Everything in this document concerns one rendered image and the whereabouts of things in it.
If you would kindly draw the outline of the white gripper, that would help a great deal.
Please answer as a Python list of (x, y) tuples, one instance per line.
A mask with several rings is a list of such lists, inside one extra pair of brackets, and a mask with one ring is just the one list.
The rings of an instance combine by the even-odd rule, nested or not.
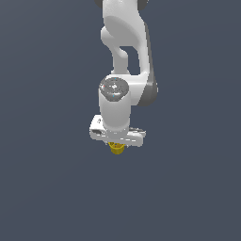
[(143, 144), (143, 138), (146, 132), (138, 128), (130, 128), (128, 133), (123, 137), (110, 137), (103, 125), (101, 115), (95, 115), (89, 127), (89, 135), (94, 140), (101, 140), (104, 143), (114, 142), (124, 144), (126, 146), (140, 147)]

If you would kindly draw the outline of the small yellow object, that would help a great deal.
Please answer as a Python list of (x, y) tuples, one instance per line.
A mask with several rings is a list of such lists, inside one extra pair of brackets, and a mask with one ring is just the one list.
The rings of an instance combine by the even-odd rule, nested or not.
[(114, 154), (121, 154), (124, 151), (124, 144), (120, 144), (120, 143), (115, 143), (115, 142), (109, 142), (108, 143), (110, 150), (112, 153)]

